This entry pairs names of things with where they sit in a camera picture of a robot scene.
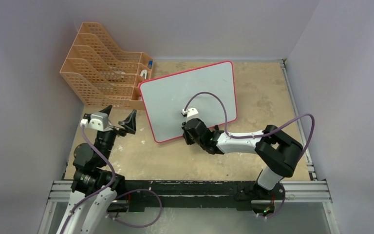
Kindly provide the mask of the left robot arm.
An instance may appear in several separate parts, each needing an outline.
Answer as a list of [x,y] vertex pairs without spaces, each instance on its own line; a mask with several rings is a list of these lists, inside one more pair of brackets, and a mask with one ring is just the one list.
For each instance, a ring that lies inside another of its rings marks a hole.
[[137,111],[115,126],[109,120],[111,110],[110,105],[80,121],[85,142],[74,150],[75,173],[58,234],[93,234],[111,202],[125,195],[125,177],[114,171],[109,156],[117,137],[136,133]]

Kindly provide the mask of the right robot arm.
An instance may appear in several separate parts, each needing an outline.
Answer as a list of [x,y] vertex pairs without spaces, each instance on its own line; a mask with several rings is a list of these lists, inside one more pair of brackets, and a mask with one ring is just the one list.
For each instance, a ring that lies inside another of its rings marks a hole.
[[187,145],[198,144],[209,154],[249,153],[258,155],[266,164],[259,174],[253,193],[266,198],[285,177],[292,177],[304,153],[303,146],[275,125],[262,131],[230,136],[226,131],[207,128],[198,118],[182,123],[183,138]]

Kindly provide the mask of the pink framed whiteboard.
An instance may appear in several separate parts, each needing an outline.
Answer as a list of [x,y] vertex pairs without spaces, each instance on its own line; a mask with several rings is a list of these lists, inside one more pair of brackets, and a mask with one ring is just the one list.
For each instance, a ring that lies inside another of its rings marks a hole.
[[184,108],[195,108],[208,127],[238,117],[233,63],[222,61],[140,84],[154,141],[182,137]]

